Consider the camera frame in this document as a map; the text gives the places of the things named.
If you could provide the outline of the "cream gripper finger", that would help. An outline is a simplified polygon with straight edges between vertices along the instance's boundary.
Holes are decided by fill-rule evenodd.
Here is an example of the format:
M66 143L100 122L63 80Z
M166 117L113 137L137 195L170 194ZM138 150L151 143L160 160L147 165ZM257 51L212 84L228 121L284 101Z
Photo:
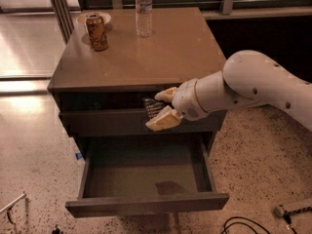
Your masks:
M148 129L157 132L174 128L181 123L181 120L181 114L167 105L156 117L149 119L145 123L145 126Z
M163 102L172 102L176 91L177 87L171 87L167 90L157 93L154 98Z

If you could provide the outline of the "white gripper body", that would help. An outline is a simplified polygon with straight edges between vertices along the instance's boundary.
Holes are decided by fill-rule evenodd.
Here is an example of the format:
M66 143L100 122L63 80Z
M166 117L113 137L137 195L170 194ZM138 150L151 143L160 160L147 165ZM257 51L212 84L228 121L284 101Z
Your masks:
M172 106L188 121L197 121L208 116L200 105L196 95L196 85L198 79L192 79L182 83L175 91Z

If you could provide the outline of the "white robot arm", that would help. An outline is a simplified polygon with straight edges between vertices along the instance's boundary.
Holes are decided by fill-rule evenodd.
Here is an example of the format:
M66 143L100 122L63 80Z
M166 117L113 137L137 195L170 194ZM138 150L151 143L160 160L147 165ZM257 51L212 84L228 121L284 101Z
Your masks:
M256 51L233 54L223 69L158 93L146 111L146 127L162 131L219 110L270 104L312 130L312 84Z

